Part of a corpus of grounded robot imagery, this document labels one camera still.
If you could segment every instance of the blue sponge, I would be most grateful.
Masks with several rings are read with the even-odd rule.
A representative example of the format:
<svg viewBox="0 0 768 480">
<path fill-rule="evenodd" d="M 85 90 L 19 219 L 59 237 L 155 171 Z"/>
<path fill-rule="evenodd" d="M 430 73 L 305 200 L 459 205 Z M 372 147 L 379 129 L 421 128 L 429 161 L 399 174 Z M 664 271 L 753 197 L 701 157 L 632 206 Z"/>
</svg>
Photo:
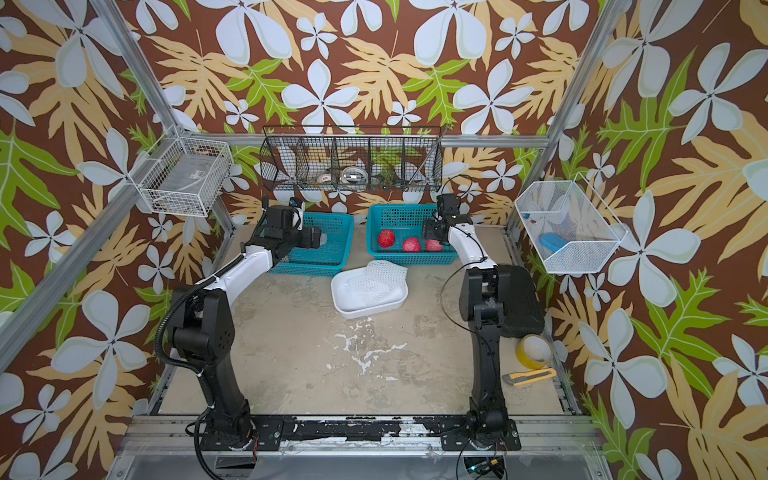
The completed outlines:
<svg viewBox="0 0 768 480">
<path fill-rule="evenodd" d="M 541 245 L 544 245 L 553 252 L 557 252 L 568 244 L 568 242 L 566 242 L 556 233 L 545 233 L 538 238 L 538 241 L 541 243 Z"/>
</svg>

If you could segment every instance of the black case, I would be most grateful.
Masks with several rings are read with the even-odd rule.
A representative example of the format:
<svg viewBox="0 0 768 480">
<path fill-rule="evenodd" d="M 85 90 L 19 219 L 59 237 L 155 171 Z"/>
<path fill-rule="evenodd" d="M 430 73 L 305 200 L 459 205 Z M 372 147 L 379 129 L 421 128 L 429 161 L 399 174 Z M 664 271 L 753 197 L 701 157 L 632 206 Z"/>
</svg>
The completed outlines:
<svg viewBox="0 0 768 480">
<path fill-rule="evenodd" d="M 502 325 L 502 336 L 522 338 L 535 333 L 544 332 L 544 310 L 536 296 L 531 274 L 522 266 L 504 266 L 505 280 L 508 279 L 511 288 L 507 290 L 504 299 L 505 322 Z"/>
</svg>

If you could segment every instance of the red fruit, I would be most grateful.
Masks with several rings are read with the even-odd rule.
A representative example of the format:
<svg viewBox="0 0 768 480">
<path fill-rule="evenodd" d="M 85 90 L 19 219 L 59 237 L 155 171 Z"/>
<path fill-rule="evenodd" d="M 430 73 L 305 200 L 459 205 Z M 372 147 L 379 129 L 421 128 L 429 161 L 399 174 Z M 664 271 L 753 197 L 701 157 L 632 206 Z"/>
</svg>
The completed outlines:
<svg viewBox="0 0 768 480">
<path fill-rule="evenodd" d="M 422 251 L 422 246 L 419 245 L 419 239 L 416 237 L 410 237 L 408 240 L 402 243 L 402 251 L 410 253 Z"/>
<path fill-rule="evenodd" d="M 427 240 L 428 252 L 442 252 L 442 244 L 437 240 Z"/>
<path fill-rule="evenodd" d="M 395 244 L 395 232 L 391 230 L 382 230 L 379 233 L 379 246 L 381 248 L 390 248 Z"/>
</svg>

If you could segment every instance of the white wire basket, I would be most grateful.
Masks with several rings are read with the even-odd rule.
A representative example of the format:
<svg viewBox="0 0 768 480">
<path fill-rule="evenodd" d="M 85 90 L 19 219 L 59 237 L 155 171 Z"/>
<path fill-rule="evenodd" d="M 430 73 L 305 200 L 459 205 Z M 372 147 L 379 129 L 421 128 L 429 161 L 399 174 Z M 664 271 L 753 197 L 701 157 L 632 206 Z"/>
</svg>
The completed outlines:
<svg viewBox="0 0 768 480">
<path fill-rule="evenodd" d="M 207 217 L 233 164 L 222 141 L 178 137 L 161 152 L 138 190 L 155 213 Z"/>
<path fill-rule="evenodd" d="M 548 273 L 598 273 L 629 233 L 599 193 L 585 183 L 592 200 L 572 180 L 534 182 L 515 200 Z M 616 220 L 613 226 L 598 210 L 598 204 Z"/>
</svg>

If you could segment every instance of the floral wallpaper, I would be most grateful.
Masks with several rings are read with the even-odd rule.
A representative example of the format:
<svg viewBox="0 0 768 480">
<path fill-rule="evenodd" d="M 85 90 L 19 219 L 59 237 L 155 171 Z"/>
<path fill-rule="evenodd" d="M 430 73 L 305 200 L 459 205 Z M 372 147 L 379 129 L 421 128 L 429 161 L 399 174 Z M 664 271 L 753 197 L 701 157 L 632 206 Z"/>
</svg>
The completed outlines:
<svg viewBox="0 0 768 480">
<path fill-rule="evenodd" d="M 85 0 L 0 0 L 0 329 L 127 184 L 160 133 Z M 0 373 L 0 478 L 102 478 L 161 372 L 173 288 L 209 269 L 215 219 L 138 204 Z"/>
<path fill-rule="evenodd" d="M 595 275 L 527 255 L 615 478 L 768 475 L 767 15 L 636 0 L 545 173 L 630 230 Z"/>
<path fill-rule="evenodd" d="M 179 122 L 190 131 L 318 134 L 320 125 L 545 134 L 603 2 L 590 0 L 141 0 L 118 2 Z M 251 221 L 259 145 L 236 147 L 224 199 Z M 478 221 L 504 222 L 524 164 L 514 151 L 449 150 L 446 187 Z M 290 192 L 277 192 L 286 203 Z M 294 193 L 364 221 L 373 204 L 435 192 Z"/>
</svg>

